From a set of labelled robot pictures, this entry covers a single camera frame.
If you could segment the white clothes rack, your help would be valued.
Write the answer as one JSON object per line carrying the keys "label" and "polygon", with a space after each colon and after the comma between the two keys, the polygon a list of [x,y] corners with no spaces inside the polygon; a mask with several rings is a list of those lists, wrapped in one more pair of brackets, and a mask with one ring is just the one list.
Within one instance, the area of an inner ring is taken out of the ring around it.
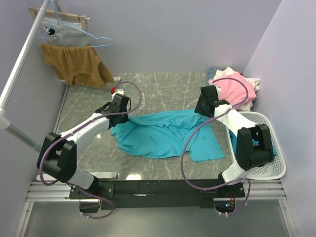
{"label": "white clothes rack", "polygon": [[[5,118],[36,143],[54,128],[65,91],[44,63],[36,42],[43,15],[32,18],[24,0],[0,3],[0,106]],[[29,185],[37,175],[37,152],[0,131],[0,180]]]}

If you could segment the white laundry basket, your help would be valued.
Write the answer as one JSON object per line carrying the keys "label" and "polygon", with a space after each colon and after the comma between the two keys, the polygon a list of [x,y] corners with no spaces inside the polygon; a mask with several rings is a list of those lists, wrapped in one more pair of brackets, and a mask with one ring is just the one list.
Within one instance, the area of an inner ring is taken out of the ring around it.
{"label": "white laundry basket", "polygon": [[286,164],[270,121],[266,116],[258,112],[241,112],[241,115],[255,124],[264,124],[269,128],[271,136],[270,145],[276,149],[277,156],[273,156],[272,161],[265,165],[257,166],[245,171],[238,166],[230,140],[229,129],[226,128],[232,164],[222,173],[224,181],[229,182],[239,178],[248,178],[251,180],[275,180],[281,178],[286,172]]}

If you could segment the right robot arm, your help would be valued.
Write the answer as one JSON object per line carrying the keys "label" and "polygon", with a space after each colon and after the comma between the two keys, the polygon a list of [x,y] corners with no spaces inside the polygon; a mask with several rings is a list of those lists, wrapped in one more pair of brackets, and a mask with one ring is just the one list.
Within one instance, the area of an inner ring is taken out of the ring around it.
{"label": "right robot arm", "polygon": [[253,169],[274,160],[269,127],[250,121],[228,101],[220,100],[215,86],[200,88],[195,113],[215,118],[236,137],[233,163],[219,174],[221,183],[234,184],[237,179],[245,178]]}

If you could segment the brown mustard shirt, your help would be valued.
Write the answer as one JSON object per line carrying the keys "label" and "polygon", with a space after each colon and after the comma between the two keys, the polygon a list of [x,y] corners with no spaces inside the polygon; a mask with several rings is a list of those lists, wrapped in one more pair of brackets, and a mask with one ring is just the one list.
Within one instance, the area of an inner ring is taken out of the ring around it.
{"label": "brown mustard shirt", "polygon": [[84,85],[102,88],[115,80],[91,46],[66,47],[42,43],[44,61],[50,64],[66,85]]}

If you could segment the grey panda shirt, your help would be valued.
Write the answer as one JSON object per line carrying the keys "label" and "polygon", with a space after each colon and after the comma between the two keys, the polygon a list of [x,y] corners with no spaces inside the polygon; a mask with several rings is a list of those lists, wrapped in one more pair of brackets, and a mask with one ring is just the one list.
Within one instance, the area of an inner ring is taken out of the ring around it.
{"label": "grey panda shirt", "polygon": [[44,18],[40,29],[43,36],[39,41],[46,42],[49,45],[81,47],[91,45],[90,38],[83,33],[80,23],[57,21],[56,19]]}

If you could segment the turquoise polo shirt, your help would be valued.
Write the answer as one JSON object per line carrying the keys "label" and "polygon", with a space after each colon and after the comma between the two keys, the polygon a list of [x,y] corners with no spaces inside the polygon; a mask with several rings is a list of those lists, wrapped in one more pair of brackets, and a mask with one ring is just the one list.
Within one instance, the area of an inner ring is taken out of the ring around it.
{"label": "turquoise polo shirt", "polygon": [[202,126],[208,119],[193,110],[130,116],[113,127],[111,135],[117,147],[132,156],[159,159],[188,152],[194,162],[224,158],[211,125]]}

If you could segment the teal shirt in basket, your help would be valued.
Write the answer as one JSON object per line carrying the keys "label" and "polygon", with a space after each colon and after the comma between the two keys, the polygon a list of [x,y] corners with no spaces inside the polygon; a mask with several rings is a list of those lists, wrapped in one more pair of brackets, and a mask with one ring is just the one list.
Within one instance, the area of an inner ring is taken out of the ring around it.
{"label": "teal shirt in basket", "polygon": [[[233,152],[234,154],[236,154],[236,150],[237,150],[237,137],[229,130],[229,135],[230,135],[230,140],[231,140],[231,144],[232,144],[232,148],[233,148]],[[257,146],[259,144],[258,141],[255,141],[254,139],[252,140],[252,143],[254,146]],[[277,151],[274,147],[272,147],[273,149],[273,156],[276,157],[277,156]]]}

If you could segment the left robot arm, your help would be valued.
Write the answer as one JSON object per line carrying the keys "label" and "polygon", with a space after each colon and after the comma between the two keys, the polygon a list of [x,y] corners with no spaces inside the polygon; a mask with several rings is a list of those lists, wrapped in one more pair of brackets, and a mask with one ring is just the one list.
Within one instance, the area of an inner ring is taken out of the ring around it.
{"label": "left robot arm", "polygon": [[116,93],[111,102],[97,109],[76,127],[61,134],[49,133],[44,139],[37,162],[40,180],[47,186],[53,185],[54,182],[48,183],[44,179],[43,175],[48,174],[56,182],[72,184],[98,195],[99,179],[78,167],[77,152],[97,134],[127,122],[127,106],[130,102],[129,97]]}

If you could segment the grey-blue folded shirt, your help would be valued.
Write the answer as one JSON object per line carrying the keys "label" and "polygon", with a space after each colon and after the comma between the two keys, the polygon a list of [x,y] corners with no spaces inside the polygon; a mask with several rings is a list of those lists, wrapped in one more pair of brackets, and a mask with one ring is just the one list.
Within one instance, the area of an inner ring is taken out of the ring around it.
{"label": "grey-blue folded shirt", "polygon": [[207,72],[206,72],[206,83],[208,83],[208,81],[210,79],[214,79],[214,77],[216,76],[216,72],[217,72],[217,68],[210,68]]}

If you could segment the aluminium rail frame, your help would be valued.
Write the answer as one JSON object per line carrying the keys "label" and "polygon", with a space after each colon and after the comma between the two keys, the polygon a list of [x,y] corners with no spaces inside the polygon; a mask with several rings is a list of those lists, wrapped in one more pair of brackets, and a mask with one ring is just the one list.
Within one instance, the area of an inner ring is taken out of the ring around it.
{"label": "aluminium rail frame", "polygon": [[[71,188],[63,183],[45,186],[41,182],[32,182],[26,202],[74,202],[69,198]],[[249,200],[287,199],[280,180],[252,180]]]}

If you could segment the black base beam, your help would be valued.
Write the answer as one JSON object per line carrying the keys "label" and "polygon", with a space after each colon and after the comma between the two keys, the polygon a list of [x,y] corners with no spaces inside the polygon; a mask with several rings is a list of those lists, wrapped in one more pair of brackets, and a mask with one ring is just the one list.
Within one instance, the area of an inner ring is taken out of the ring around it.
{"label": "black base beam", "polygon": [[79,200],[80,212],[87,216],[99,210],[112,214],[120,208],[194,207],[214,208],[216,198],[228,198],[228,213],[235,199],[248,199],[243,183],[225,185],[219,179],[100,181],[93,192],[72,188],[70,199]]}

